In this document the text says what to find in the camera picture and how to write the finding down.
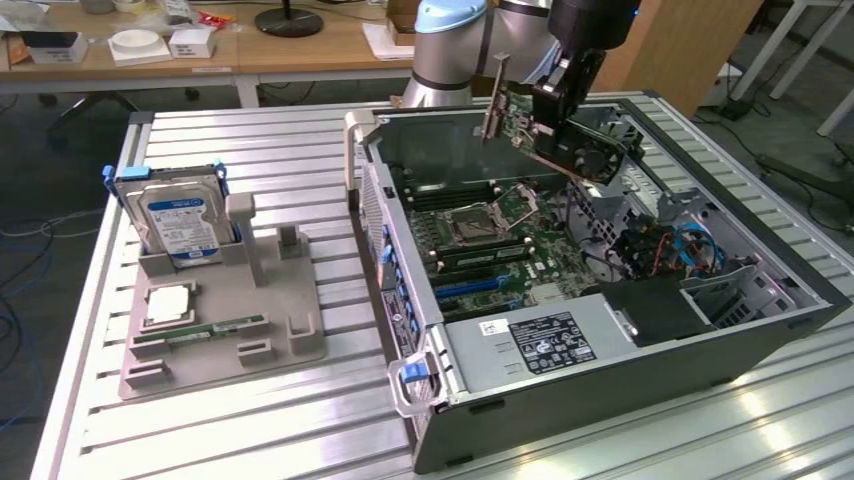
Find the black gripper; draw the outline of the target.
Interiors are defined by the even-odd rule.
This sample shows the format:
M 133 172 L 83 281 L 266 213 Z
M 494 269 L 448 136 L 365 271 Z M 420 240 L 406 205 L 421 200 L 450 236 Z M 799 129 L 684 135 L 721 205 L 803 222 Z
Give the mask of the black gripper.
M 552 4 L 548 29 L 561 50 L 532 89 L 538 154 L 556 153 L 562 131 L 588 97 L 608 52 L 625 43 L 634 19 L 633 1 L 564 0 Z

